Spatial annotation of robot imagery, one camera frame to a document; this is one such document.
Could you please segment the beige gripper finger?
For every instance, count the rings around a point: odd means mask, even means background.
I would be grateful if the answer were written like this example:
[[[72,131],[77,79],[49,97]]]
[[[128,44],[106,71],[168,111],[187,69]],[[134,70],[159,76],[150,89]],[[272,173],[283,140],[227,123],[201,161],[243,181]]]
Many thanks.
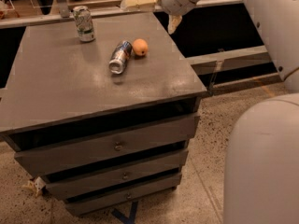
[[[122,0],[121,9],[126,11],[153,11],[159,0]]]
[[[173,34],[177,30],[177,28],[180,25],[181,21],[182,21],[181,16],[175,16],[175,15],[170,15],[169,16],[167,31],[170,35]]]

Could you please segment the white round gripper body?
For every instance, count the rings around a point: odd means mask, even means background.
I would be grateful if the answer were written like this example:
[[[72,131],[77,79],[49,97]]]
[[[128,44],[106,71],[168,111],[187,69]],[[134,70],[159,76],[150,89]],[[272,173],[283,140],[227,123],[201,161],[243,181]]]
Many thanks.
[[[190,0],[160,0],[164,12],[169,15],[185,15],[195,7],[195,3]]]

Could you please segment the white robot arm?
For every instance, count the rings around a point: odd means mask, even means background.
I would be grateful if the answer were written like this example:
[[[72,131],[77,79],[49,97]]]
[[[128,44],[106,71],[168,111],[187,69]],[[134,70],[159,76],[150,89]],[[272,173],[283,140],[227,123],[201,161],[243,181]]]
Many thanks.
[[[179,18],[200,0],[122,0]],[[242,0],[288,94],[246,111],[232,130],[223,224],[299,224],[299,0]]]

